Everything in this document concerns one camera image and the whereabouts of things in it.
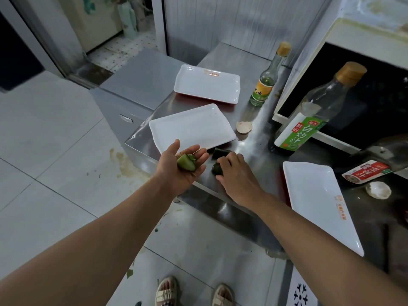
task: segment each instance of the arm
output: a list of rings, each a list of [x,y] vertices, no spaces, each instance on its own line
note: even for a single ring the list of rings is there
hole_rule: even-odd
[[[208,153],[195,145],[198,169],[177,168],[176,140],[156,173],[114,209],[68,235],[0,282],[0,305],[106,305],[171,201],[204,172]]]
[[[227,194],[266,223],[323,305],[408,304],[408,294],[383,271],[264,192],[242,154],[218,162],[224,175],[216,178]]]

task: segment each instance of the forearm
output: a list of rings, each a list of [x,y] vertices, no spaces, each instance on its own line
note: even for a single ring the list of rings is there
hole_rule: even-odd
[[[255,211],[324,305],[405,305],[407,294],[385,273],[273,195]]]
[[[172,199],[150,179],[3,279],[0,304],[105,305]]]

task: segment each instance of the glass bottle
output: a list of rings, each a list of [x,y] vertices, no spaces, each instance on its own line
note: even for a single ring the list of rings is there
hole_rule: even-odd
[[[252,105],[262,106],[272,91],[273,86],[278,80],[278,70],[283,60],[288,55],[290,44],[288,42],[281,42],[276,54],[272,59],[271,65],[262,72],[259,81],[255,87],[254,92],[249,99]]]
[[[359,63],[347,62],[334,78],[310,90],[282,124],[270,145],[270,151],[293,154],[315,132],[340,113],[348,90],[355,86],[367,69]]]
[[[344,185],[359,186],[385,174],[408,167],[408,133],[380,139],[333,165]]]

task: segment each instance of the cucumber piece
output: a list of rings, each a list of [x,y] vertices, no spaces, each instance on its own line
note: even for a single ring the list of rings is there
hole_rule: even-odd
[[[214,175],[223,175],[221,165],[219,163],[214,164],[212,166],[211,173]]]
[[[194,172],[196,170],[196,163],[195,158],[194,160],[192,160],[191,157],[194,158],[192,154],[182,155],[180,158],[177,159],[177,165],[181,167],[183,170],[189,170],[191,172]]]
[[[227,154],[229,154],[231,150],[228,149],[220,149],[220,148],[215,148],[214,153],[212,154],[212,160],[217,160],[218,158],[221,157],[226,157]]]

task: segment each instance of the bottle label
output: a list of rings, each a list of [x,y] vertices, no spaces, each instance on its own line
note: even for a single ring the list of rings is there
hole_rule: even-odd
[[[252,97],[255,100],[265,102],[268,98],[269,94],[271,93],[273,86],[264,85],[260,80],[256,84],[255,91],[252,92]]]
[[[298,113],[275,140],[275,145],[295,151],[326,123],[315,117]]]
[[[363,184],[391,172],[392,170],[388,165],[375,160],[369,160],[345,172],[342,176],[354,184]]]

